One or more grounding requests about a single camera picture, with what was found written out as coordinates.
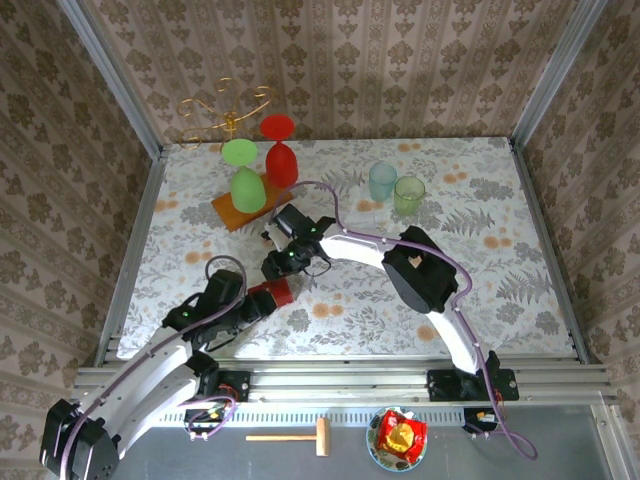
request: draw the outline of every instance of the table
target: table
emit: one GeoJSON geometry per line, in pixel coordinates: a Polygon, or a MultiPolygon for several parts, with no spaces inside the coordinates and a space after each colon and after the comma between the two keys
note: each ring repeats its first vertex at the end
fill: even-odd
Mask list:
{"type": "MultiPolygon", "coordinates": [[[[298,157],[300,180],[321,180],[336,189],[348,226],[392,236],[417,225],[465,265],[475,282],[465,312],[498,354],[575,357],[505,138],[287,143],[298,157]],[[379,160],[425,182],[426,198],[415,215],[399,217],[392,201],[369,199],[367,172],[379,160]]],[[[251,167],[260,173],[271,145],[258,143],[251,167]]],[[[235,171],[219,150],[219,144],[191,151],[174,146],[168,156],[120,358],[132,357],[169,309],[204,289],[204,265],[213,255],[240,258],[250,285],[264,281],[260,266],[273,248],[260,237],[266,217],[229,233],[211,207],[213,198],[229,190],[235,171]]],[[[304,186],[293,194],[293,205],[305,215],[333,215],[326,192],[304,186]]],[[[217,358],[448,356],[426,317],[402,303],[382,271],[336,261],[318,278],[290,278],[296,301],[242,333],[217,358]]]]}
{"type": "Polygon", "coordinates": [[[471,440],[462,429],[452,427],[430,427],[424,460],[401,477],[373,462],[365,448],[364,428],[332,427],[329,458],[316,457],[312,442],[290,442],[285,446],[244,440],[248,434],[283,433],[283,430],[304,434],[309,433],[308,428],[298,431],[291,428],[226,428],[207,442],[191,442],[183,429],[153,428],[127,452],[114,479],[614,478],[589,407],[513,408],[509,412],[509,425],[536,446],[540,454],[536,462],[519,457],[503,438],[471,440]]]}

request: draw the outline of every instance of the patterned wallpaper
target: patterned wallpaper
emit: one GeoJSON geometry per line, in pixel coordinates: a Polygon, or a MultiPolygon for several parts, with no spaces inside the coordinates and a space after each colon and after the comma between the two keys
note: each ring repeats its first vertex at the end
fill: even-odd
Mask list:
{"type": "Polygon", "coordinates": [[[0,2],[0,479],[44,476],[44,417],[98,343],[149,166],[55,2],[0,2]]]}
{"type": "Polygon", "coordinates": [[[526,148],[591,352],[640,453],[640,2],[609,2],[526,148]]]}
{"type": "MultiPolygon", "coordinates": [[[[157,135],[213,82],[272,86],[300,139],[508,136],[575,0],[85,0],[157,135]]],[[[205,140],[219,137],[204,136],[205,140]]]]}

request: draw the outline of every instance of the clear glass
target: clear glass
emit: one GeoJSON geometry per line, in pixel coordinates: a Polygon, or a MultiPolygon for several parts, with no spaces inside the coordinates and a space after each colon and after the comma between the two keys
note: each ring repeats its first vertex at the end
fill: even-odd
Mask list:
{"type": "Polygon", "coordinates": [[[369,169],[369,194],[374,202],[384,202],[391,196],[398,172],[386,162],[378,162],[369,169]]]}
{"type": "Polygon", "coordinates": [[[393,203],[398,215],[413,215],[424,197],[424,183],[416,177],[401,177],[396,182],[393,203]]]}

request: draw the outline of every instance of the green glass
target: green glass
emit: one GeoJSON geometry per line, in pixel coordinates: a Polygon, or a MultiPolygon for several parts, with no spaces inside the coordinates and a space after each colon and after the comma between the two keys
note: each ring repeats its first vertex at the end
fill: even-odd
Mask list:
{"type": "Polygon", "coordinates": [[[393,189],[393,204],[398,215],[413,215],[424,197],[424,183],[416,177],[401,177],[393,189]]]}
{"type": "Polygon", "coordinates": [[[249,165],[258,155],[258,147],[251,140],[236,138],[224,144],[222,158],[229,165],[243,167],[249,165]]]}
{"type": "Polygon", "coordinates": [[[254,213],[267,203],[267,194],[260,175],[247,167],[240,167],[231,179],[231,200],[242,213],[254,213]]]}

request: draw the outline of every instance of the gold wire holder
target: gold wire holder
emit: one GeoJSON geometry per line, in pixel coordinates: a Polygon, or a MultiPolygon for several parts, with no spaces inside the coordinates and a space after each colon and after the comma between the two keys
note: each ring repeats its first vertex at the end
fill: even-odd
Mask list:
{"type": "Polygon", "coordinates": [[[260,135],[259,132],[245,128],[241,122],[269,105],[275,97],[275,91],[266,85],[254,88],[253,96],[260,102],[260,105],[249,113],[238,116],[239,114],[237,110],[238,103],[240,101],[240,95],[238,94],[239,85],[240,84],[235,78],[230,77],[221,78],[213,84],[215,90],[220,94],[231,92],[231,90],[233,90],[233,105],[231,110],[225,113],[218,112],[197,98],[187,98],[180,102],[180,105],[178,105],[178,115],[181,117],[188,118],[193,115],[196,112],[196,104],[198,104],[220,119],[219,123],[211,125],[210,127],[192,127],[183,130],[180,134],[180,140],[178,141],[182,148],[186,150],[195,150],[202,144],[204,140],[203,135],[206,131],[216,130],[218,128],[222,129],[223,132],[229,135],[229,138],[227,138],[226,141],[232,140],[238,130],[252,135],[260,135]]]}

